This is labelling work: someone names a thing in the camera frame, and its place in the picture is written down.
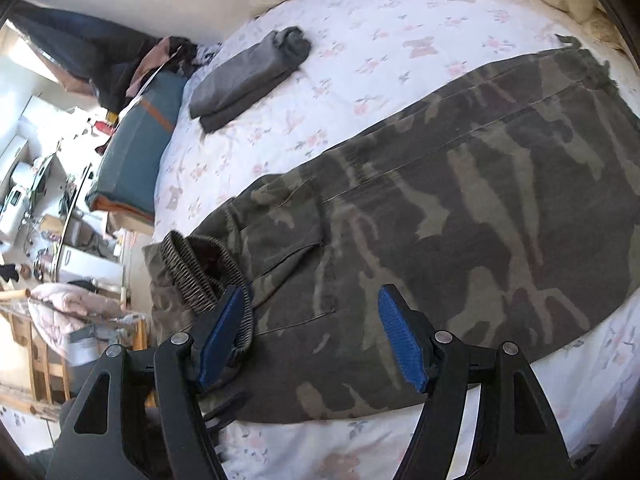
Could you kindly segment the dark hanging clothes pile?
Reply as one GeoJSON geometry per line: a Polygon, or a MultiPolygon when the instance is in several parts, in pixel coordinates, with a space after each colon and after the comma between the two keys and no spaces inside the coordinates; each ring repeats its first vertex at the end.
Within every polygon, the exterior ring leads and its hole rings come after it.
{"type": "Polygon", "coordinates": [[[8,20],[66,91],[94,96],[112,113],[123,110],[158,70],[189,78],[218,50],[26,1],[8,20]]]}

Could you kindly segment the floral white bed sheet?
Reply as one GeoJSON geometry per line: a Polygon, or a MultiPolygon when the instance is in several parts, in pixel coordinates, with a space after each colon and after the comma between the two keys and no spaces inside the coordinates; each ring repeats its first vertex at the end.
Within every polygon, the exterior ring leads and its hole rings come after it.
{"type": "MultiPolygon", "coordinates": [[[[639,79],[608,47],[540,0],[292,0],[231,36],[214,64],[295,25],[312,49],[300,69],[224,128],[183,110],[155,188],[154,236],[192,233],[268,174],[286,174],[473,70],[575,47],[610,72],[639,120],[639,79]]],[[[598,325],[532,360],[568,452],[601,446],[639,380],[639,286],[598,325]]],[[[238,419],[220,450],[233,479],[389,479],[421,411],[405,408],[290,424],[238,419]]]]}

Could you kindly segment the teal bed footboard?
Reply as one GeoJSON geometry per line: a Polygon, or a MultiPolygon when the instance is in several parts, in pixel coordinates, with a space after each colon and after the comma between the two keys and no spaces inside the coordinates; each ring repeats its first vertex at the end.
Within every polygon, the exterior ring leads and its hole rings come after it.
{"type": "Polygon", "coordinates": [[[89,210],[154,220],[160,159],[176,128],[185,85],[186,78],[160,72],[130,103],[86,195],[89,210]]]}

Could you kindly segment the pink blanket on chair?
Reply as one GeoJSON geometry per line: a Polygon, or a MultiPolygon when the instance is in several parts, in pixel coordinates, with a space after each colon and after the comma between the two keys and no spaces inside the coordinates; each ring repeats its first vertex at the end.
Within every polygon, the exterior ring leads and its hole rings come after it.
{"type": "Polygon", "coordinates": [[[43,283],[30,291],[27,307],[44,342],[68,357],[72,336],[93,328],[99,344],[120,342],[130,347],[144,313],[122,310],[119,302],[72,284],[43,283]]]}

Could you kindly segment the white washing machine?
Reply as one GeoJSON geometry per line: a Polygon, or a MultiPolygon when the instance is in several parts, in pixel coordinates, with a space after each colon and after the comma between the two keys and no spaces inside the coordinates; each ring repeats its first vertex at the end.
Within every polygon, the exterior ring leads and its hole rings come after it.
{"type": "Polygon", "coordinates": [[[13,245],[21,226],[34,215],[37,203],[46,194],[53,159],[51,154],[38,157],[35,165],[20,162],[15,167],[17,176],[12,176],[13,185],[1,209],[2,244],[13,245]]]}

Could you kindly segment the camouflage pants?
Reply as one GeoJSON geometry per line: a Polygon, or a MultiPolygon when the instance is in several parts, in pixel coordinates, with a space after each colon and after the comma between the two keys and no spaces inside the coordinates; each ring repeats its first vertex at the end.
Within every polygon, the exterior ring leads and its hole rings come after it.
{"type": "Polygon", "coordinates": [[[395,285],[468,344],[532,360],[639,286],[639,121],[608,68],[565,47],[473,70],[286,174],[190,234],[145,248],[165,340],[244,288],[217,401],[246,422],[416,404],[378,317],[395,285]]]}

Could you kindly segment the folded grey garment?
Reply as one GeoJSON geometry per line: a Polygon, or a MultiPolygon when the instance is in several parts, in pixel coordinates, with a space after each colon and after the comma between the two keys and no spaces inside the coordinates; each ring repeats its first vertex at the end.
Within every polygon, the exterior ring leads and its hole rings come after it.
{"type": "Polygon", "coordinates": [[[273,30],[202,80],[189,103],[190,117],[205,133],[221,129],[294,74],[310,51],[311,42],[299,27],[273,30]]]}

